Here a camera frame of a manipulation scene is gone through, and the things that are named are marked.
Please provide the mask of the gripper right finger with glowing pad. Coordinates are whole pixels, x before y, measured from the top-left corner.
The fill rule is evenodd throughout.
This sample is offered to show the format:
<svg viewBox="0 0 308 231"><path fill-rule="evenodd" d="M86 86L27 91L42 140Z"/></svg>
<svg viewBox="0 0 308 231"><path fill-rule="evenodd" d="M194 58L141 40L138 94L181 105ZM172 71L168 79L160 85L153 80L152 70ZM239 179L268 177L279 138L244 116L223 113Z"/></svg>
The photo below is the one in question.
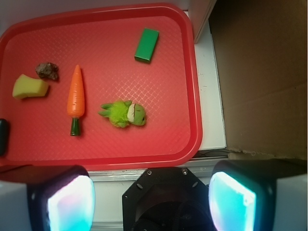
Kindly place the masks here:
<svg viewBox="0 0 308 231"><path fill-rule="evenodd" d="M305 160L222 160L213 168L209 208L218 231L306 231Z"/></svg>

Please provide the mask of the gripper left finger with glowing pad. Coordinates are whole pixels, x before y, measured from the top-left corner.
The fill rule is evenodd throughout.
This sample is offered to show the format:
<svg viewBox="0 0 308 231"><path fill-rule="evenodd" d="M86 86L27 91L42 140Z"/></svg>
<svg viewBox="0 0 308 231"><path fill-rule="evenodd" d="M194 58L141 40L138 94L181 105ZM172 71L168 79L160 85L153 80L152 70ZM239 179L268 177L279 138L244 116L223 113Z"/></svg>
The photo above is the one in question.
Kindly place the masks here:
<svg viewBox="0 0 308 231"><path fill-rule="evenodd" d="M94 183L82 166L0 168L2 231L89 231L94 208Z"/></svg>

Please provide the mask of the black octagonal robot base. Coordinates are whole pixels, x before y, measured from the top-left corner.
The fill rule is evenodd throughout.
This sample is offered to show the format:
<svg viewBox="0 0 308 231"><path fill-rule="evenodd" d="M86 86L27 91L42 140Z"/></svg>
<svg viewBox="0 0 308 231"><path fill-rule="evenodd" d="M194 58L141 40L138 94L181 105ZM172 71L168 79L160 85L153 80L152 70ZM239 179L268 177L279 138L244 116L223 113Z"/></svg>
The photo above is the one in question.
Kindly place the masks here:
<svg viewBox="0 0 308 231"><path fill-rule="evenodd" d="M122 195L125 231L214 231L209 186L180 167L149 168Z"/></svg>

